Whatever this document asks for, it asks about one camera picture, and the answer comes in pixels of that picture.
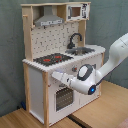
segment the toy sink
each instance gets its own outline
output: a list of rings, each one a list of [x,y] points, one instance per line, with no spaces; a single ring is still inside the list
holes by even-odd
[[[90,48],[86,48],[86,47],[77,47],[77,48],[73,48],[73,49],[68,49],[65,51],[65,53],[68,54],[72,54],[75,56],[81,56],[81,55],[85,55],[88,54],[90,52],[94,52],[94,49],[90,49]]]

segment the oven window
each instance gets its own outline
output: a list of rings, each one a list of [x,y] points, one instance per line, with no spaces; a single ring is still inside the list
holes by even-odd
[[[72,17],[80,16],[81,7],[72,7]]]
[[[64,88],[56,92],[56,111],[73,103],[73,90]]]

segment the red burner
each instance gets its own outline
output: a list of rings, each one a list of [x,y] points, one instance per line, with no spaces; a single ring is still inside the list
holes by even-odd
[[[55,58],[62,58],[61,56],[55,56]]]
[[[44,59],[43,61],[45,61],[45,62],[49,62],[49,61],[51,61],[50,59]]]

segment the backsplash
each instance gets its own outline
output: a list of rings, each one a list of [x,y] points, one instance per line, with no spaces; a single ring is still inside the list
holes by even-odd
[[[78,33],[78,27],[79,22],[35,27],[31,31],[33,58],[66,50],[71,35]],[[73,38],[73,43],[78,46],[77,35]]]

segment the wooden toy kitchen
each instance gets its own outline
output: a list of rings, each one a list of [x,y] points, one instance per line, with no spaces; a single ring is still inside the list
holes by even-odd
[[[46,128],[101,95],[67,88],[52,77],[53,71],[77,75],[84,64],[99,69],[105,49],[85,45],[90,2],[22,4],[25,43],[26,108]]]

